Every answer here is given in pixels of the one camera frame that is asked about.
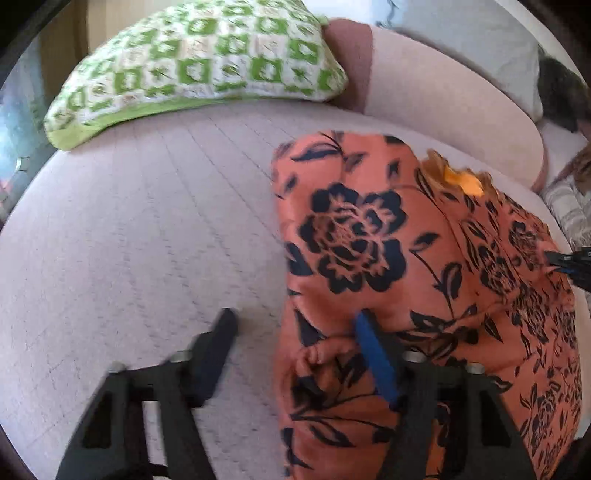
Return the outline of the striped grey white pillow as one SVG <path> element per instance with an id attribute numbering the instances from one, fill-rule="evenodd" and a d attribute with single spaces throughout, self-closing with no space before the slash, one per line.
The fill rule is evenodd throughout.
<path id="1" fill-rule="evenodd" d="M 590 192 L 582 193 L 573 176 L 556 181 L 542 191 L 542 199 L 558 222 L 573 250 L 591 242 Z"/>

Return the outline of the dark furry cushion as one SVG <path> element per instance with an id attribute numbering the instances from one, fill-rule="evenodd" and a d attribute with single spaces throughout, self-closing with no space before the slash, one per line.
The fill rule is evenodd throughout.
<path id="1" fill-rule="evenodd" d="M 557 59 L 539 51 L 538 92 L 544 116 L 575 133 L 590 120 L 590 93 L 583 81 Z"/>

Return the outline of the pink bolster cushion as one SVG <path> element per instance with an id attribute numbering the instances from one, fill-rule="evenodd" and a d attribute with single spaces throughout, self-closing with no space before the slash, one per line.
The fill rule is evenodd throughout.
<path id="1" fill-rule="evenodd" d="M 548 160 L 538 127 L 488 80 L 381 27 L 332 19 L 322 34 L 349 78 L 335 106 L 407 127 L 543 189 Z"/>

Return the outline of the green white patterned pillow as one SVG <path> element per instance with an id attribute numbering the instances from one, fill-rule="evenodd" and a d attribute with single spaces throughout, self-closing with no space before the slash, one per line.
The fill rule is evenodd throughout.
<path id="1" fill-rule="evenodd" d="M 44 118 L 69 151 L 110 126 L 256 98 L 325 102 L 348 83 L 301 1 L 193 1 L 121 30 L 72 71 Z"/>

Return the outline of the orange black floral garment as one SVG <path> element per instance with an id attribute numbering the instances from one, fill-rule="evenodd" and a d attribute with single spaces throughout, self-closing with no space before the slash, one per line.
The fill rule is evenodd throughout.
<path id="1" fill-rule="evenodd" d="M 287 252 L 276 353 L 288 479 L 548 479 L 582 406 L 575 297 L 547 226 L 487 174 L 388 135 L 280 145 Z M 390 408 L 355 338 L 405 347 Z"/>

